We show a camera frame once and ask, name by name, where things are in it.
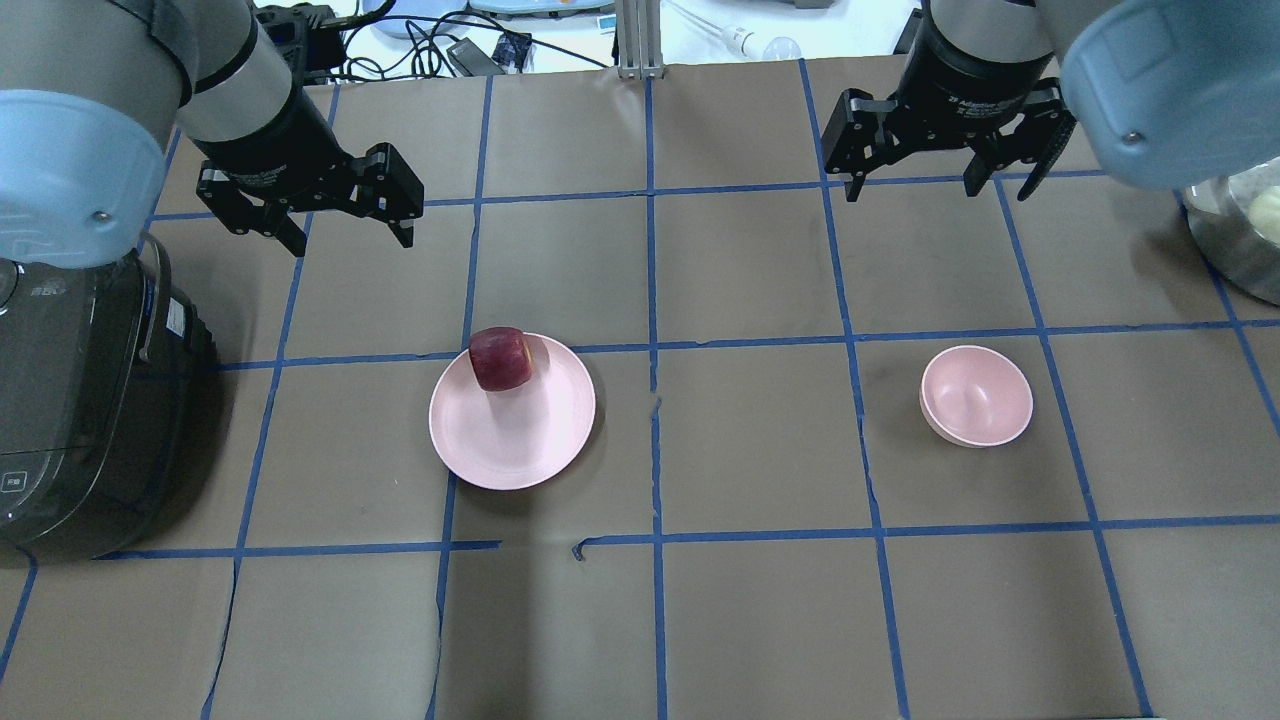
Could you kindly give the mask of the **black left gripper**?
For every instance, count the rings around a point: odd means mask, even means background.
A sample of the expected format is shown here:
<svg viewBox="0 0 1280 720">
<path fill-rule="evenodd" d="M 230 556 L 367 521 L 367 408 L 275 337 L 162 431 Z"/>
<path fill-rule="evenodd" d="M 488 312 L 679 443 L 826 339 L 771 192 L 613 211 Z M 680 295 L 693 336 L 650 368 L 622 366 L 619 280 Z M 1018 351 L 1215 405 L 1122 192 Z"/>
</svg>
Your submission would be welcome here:
<svg viewBox="0 0 1280 720">
<path fill-rule="evenodd" d="M 228 141 L 198 140 L 206 156 L 197 199 L 233 234 L 257 233 L 303 258 L 307 234 L 292 211 L 339 210 L 381 222 L 412 249 L 425 188 L 393 143 L 347 152 L 314 100 L 292 88 L 265 127 Z"/>
</svg>

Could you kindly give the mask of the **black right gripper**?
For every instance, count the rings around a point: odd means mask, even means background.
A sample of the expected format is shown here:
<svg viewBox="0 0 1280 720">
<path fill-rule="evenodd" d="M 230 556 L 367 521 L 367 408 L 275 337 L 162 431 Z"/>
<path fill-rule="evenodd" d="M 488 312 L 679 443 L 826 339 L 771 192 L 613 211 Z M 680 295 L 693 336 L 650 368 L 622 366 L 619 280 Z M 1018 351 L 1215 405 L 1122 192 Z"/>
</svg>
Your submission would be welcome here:
<svg viewBox="0 0 1280 720">
<path fill-rule="evenodd" d="M 1076 127 L 1059 78 L 1043 76 L 1052 47 L 1036 8 L 925 8 L 895 92 L 877 99 L 846 88 L 822 131 L 824 173 L 844 178 L 849 202 L 867 177 L 902 151 L 974 152 L 963 173 L 968 197 L 1020 161 L 1032 167 L 1018 191 L 1029 199 Z M 1018 117 L 1012 133 L 1000 129 Z"/>
</svg>

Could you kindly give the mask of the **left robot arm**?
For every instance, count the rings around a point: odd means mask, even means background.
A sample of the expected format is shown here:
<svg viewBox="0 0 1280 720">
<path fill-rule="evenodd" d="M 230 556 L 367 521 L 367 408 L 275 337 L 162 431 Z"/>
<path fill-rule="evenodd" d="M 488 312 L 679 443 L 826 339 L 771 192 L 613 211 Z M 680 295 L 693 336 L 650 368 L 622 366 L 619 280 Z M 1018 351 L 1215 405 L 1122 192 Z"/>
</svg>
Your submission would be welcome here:
<svg viewBox="0 0 1280 720">
<path fill-rule="evenodd" d="M 133 249 L 179 131 L 234 234 L 302 258 L 294 217 L 384 223 L 403 247 L 422 182 L 390 143 L 347 152 L 247 1 L 3 4 L 1 254 L 84 269 Z"/>
</svg>

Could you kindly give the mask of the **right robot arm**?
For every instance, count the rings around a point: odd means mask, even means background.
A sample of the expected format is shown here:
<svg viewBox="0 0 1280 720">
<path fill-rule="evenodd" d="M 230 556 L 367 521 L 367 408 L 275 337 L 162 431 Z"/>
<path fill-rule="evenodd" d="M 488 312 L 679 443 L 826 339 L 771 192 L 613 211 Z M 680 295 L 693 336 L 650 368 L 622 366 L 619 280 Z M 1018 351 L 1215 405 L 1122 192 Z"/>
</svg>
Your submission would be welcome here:
<svg viewBox="0 0 1280 720">
<path fill-rule="evenodd" d="M 1014 163 L 1028 199 L 1083 129 L 1100 168 L 1179 190 L 1277 156 L 1275 1 L 925 1 L 897 88 L 841 92 L 820 136 L 847 201 L 919 152 L 968 149 L 975 196 Z"/>
</svg>

